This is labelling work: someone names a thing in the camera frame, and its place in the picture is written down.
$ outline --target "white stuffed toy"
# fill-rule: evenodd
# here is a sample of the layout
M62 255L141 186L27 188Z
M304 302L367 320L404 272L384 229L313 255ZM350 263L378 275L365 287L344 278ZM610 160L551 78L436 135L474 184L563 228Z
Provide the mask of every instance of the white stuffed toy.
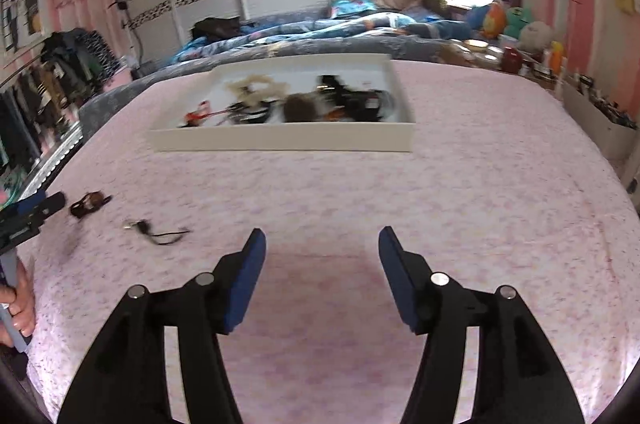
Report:
M554 40L554 31L544 22L532 22L520 32L518 49L531 54L544 51Z

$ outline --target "metal screw head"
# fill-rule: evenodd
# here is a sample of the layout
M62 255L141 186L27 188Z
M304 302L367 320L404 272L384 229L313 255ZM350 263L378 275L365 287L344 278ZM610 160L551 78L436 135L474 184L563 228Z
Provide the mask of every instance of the metal screw head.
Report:
M449 276L444 273L433 273L431 274L431 282L443 287L449 283Z
M134 285L133 287L130 287L129 290L127 290L127 295L129 295L129 297L133 299L142 298L145 293L146 289L142 287L142 285Z
M500 287L500 296L506 299L514 299L518 292L511 285L503 285Z
M210 285L211 283L213 283L213 274L211 273L202 273L202 274L198 274L196 276L196 283L198 285L201 285L202 287L206 286L206 285Z

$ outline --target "storage box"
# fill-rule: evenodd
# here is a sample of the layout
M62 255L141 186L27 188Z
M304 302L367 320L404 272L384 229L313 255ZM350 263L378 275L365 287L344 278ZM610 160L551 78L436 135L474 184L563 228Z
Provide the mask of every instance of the storage box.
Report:
M184 115L196 110L202 101L208 100L212 111L226 109L236 102L225 84L253 74L287 82L290 94L312 92L319 75L334 74L353 89L387 90L393 97L394 107L379 123L283 123L282 118L274 114L263 125L178 128L184 124ZM414 125L413 112L388 56L315 54L243 61L203 73L196 84L159 117L147 135L156 151L411 151Z
M637 130L609 121L606 115L570 83L562 84L562 97L566 111L596 143L606 159L623 160L629 156L638 134Z

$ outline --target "green stuffed toy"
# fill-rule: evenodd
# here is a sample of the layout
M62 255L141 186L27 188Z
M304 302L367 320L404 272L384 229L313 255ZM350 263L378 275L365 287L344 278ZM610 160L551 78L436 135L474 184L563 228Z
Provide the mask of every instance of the green stuffed toy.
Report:
M520 38L520 31L533 22L533 13L529 8L511 8L507 11L507 27L504 33L516 40Z

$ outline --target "pink bedsheet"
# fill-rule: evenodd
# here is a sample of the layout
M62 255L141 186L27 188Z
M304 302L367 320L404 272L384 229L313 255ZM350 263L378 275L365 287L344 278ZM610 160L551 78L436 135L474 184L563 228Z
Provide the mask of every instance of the pink bedsheet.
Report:
M640 223L622 186L527 80L394 65L417 118L411 154L153 153L145 130L193 77L154 85L88 141L50 191L114 200L81 222L58 213L20 248L35 271L29 374L53 418L130 285L179 287L260 227L264 271L244 323L222 338L245 422L398 422L424 338L401 323L378 260L378 232L391 225L466 287L514 285L593 421L640 355ZM155 247L122 229L128 218L193 233ZM186 422L175 347L168 378ZM472 397L466 380L459 420Z

